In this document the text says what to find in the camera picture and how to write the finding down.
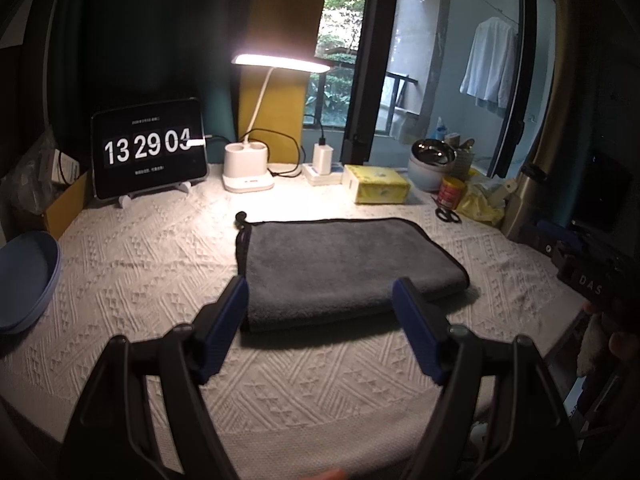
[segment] white textured tablecloth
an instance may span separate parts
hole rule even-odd
[[[482,224],[440,222],[419,192],[403,206],[355,206],[341,186],[311,187],[302,178],[233,195],[219,174],[213,168],[188,196],[170,190],[135,198],[126,210],[87,209],[63,235],[54,299],[0,362],[0,394],[52,436],[63,438],[112,335],[162,335],[217,298],[236,272],[234,217],[241,210],[249,221],[400,217],[420,224],[468,270],[468,297],[476,299],[449,319],[481,336],[527,333],[546,353],[579,311],[580,297],[558,282],[547,258]],[[165,463],[178,469],[159,381],[148,382]],[[237,336],[222,371],[203,387],[242,479],[298,478],[334,466],[364,473],[406,458],[438,393],[398,329],[288,349],[248,346]],[[479,406],[489,400],[485,387]]]

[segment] window frame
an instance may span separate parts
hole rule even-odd
[[[340,161],[369,160],[396,19],[396,0],[366,0]]]
[[[538,0],[520,0],[518,31],[518,60],[514,72],[511,96],[507,106],[507,116],[502,129],[487,177],[505,178],[510,169],[513,155],[524,134],[524,117],[527,113],[533,69],[536,62],[536,40],[538,38]]]

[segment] desk lamp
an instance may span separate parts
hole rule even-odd
[[[267,66],[269,70],[264,83],[262,83],[258,102],[255,104],[254,114],[251,117],[251,121],[249,121],[247,130],[240,142],[233,142],[225,146],[225,169],[222,175],[222,183],[225,189],[232,193],[264,191],[273,187],[273,175],[267,168],[269,150],[263,142],[249,142],[249,133],[254,129],[255,119],[258,116],[271,74],[277,68],[321,73],[327,72],[331,67],[328,64],[315,62],[314,60],[260,54],[240,54],[232,62],[238,65]]]

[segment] yellow tissue box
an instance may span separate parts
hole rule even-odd
[[[342,186],[356,204],[403,204],[411,185],[391,168],[346,164]]]

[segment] red can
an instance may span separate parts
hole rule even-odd
[[[462,200],[465,183],[452,176],[444,176],[438,193],[438,205],[444,209],[455,209]]]

